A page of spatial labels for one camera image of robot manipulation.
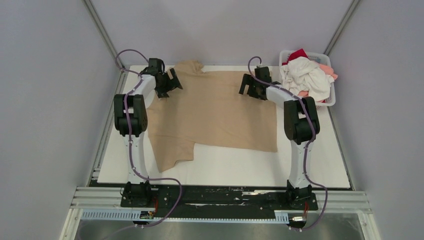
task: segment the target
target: garment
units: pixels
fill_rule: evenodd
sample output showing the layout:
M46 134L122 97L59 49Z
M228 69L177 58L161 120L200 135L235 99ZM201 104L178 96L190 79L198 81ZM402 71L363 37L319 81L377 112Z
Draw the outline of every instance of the garment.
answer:
M308 91L300 91L297 95L299 96L299 97L307 97L308 96Z
M321 63L318 63L318 64L319 64L319 68L322 71L324 71L325 74L331 75L334 80L336 80L339 77L339 75L334 73L334 69L331 66L327 66Z
M331 83L334 78L321 70L320 65L306 57L298 57L280 67L281 80L284 88L295 95L308 91L308 95L316 102L330 96Z
M290 56L288 56L287 62L283 62L281 65L287 65L287 63L290 62L291 60L295 60L300 57L308 58L308 55L306 54L303 48L290 54Z
M174 69L184 89L155 97L147 109L148 137L160 172L193 160L195 143L277 152L276 105L239 94L242 71L202 72L198 61Z

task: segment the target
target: beige shirt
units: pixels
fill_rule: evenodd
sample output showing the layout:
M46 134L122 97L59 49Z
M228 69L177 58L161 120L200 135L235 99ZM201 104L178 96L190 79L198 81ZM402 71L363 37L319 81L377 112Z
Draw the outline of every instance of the beige shirt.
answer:
M155 96L147 109L159 171L193 160L195 143L277 152L276 105L239 94L245 72L202 68L198 61L178 63L174 69L183 89L168 92L169 98Z

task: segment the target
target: white laundry basket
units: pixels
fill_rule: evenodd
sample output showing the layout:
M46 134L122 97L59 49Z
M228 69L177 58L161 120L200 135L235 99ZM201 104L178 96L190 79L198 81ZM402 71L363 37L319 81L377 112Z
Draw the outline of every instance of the white laundry basket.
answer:
M292 54L293 52L294 51L291 51L291 50L283 50L279 53L280 67L283 63L287 62L287 59L289 59L290 54ZM314 52L306 52L306 55L309 58L309 60L331 67L330 58L327 55L314 53ZM316 102L315 105L333 106L335 103L336 103L336 93L334 91L334 82L332 82L330 87L330 96L324 102Z

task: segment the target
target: white tabletop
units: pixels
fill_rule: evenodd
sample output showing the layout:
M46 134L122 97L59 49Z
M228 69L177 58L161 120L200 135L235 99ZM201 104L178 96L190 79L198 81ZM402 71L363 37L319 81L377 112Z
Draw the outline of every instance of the white tabletop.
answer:
M140 72L145 65L133 65L131 70ZM270 66L273 79L279 77L277 66ZM211 65L207 71L247 71L246 66ZM137 76L130 73L123 93L137 84ZM311 152L311 179L329 188L350 188L348 175L342 160L336 135L327 107L317 109L320 133ZM194 160L180 161L173 168L159 172L156 166L148 133L144 135L144 157L151 178L177 178L183 185L262 186L285 187L291 169L291 145L284 133L283 110L277 107L278 152L262 152L250 149L194 145ZM98 183L127 182L127 151L124 140L113 127L98 176ZM175 184L157 181L157 184Z

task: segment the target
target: white cloth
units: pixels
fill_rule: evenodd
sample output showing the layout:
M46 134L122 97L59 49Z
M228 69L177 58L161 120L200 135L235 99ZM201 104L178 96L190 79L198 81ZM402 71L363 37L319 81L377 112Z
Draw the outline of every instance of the white cloth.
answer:
M321 102L330 96L334 78L321 70L317 62L301 56L281 66L279 70L282 86L293 94L308 91L308 95L316 102Z

